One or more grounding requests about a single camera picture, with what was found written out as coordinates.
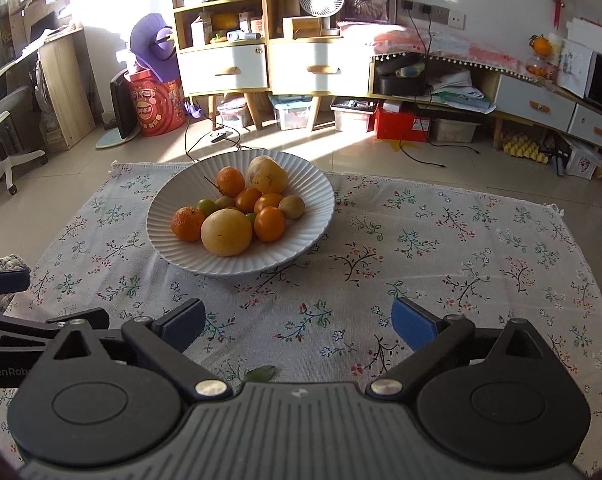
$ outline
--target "drawer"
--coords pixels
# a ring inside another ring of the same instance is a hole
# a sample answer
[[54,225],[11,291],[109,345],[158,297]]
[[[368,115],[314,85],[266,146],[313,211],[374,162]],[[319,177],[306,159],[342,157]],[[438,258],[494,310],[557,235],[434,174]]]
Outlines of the drawer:
[[271,43],[270,78],[274,94],[365,96],[370,55],[364,46],[346,43]]
[[265,45],[241,45],[179,53],[183,92],[188,95],[268,88],[265,51]]
[[602,148],[602,115],[577,104],[568,133]]
[[501,76],[497,110],[567,132],[575,103],[544,88],[513,77]]

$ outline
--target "red shoebox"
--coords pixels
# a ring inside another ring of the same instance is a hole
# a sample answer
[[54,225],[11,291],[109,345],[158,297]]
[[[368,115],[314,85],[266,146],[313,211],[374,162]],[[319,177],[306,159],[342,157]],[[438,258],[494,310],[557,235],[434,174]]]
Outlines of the red shoebox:
[[377,139],[428,142],[431,123],[430,119],[418,118],[411,112],[387,112],[383,106],[379,106],[374,113]]

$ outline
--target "floor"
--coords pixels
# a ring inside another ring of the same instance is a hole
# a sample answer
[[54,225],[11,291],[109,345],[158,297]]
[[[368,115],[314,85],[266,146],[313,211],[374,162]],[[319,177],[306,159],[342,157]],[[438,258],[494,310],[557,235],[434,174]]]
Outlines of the floor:
[[[437,162],[439,168],[418,164],[398,151],[396,143],[381,142],[373,134],[335,132],[330,116],[308,136],[305,130],[281,132],[276,123],[264,131],[242,136],[247,146],[284,150],[312,160],[324,171],[363,173],[407,178],[444,186],[490,192],[530,202],[553,203],[565,210],[564,219],[583,250],[602,292],[602,183],[574,176],[558,178],[550,166],[496,152],[489,138],[472,147],[436,148],[408,144],[415,158]],[[185,162],[185,145],[193,158],[204,158],[233,150],[229,142],[212,144],[209,121],[190,124],[159,137],[137,137],[109,150],[95,150],[103,134],[97,129],[69,152],[50,156],[49,163],[37,162],[18,168],[18,193],[10,196],[0,184],[0,256],[20,254],[30,266],[36,264],[57,232],[90,198],[108,176],[111,163]]]

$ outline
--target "plate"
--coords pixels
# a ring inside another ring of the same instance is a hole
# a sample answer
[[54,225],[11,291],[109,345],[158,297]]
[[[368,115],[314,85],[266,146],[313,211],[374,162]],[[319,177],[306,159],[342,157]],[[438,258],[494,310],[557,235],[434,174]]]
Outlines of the plate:
[[[187,243],[175,237],[170,221],[177,209],[196,206],[203,198],[215,200],[220,196],[205,177],[214,181],[225,166],[233,166],[245,176],[250,162],[259,155],[271,156],[287,171],[289,181],[282,194],[298,195],[305,202],[304,215],[287,221],[281,239],[265,244],[254,235],[245,252],[222,258],[209,253],[201,242]],[[154,197],[146,226],[152,246],[169,263],[207,276],[237,276],[271,269],[307,251],[325,232],[333,214],[332,184],[311,162],[290,153],[241,150],[211,156],[175,175]]]

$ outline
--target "green leaf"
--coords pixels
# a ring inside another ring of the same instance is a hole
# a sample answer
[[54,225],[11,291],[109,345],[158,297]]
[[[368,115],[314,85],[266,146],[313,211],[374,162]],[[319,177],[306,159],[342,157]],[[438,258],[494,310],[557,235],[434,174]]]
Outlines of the green leaf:
[[267,383],[276,374],[276,367],[274,365],[265,365],[254,370],[250,370],[245,374],[243,379],[244,383]]

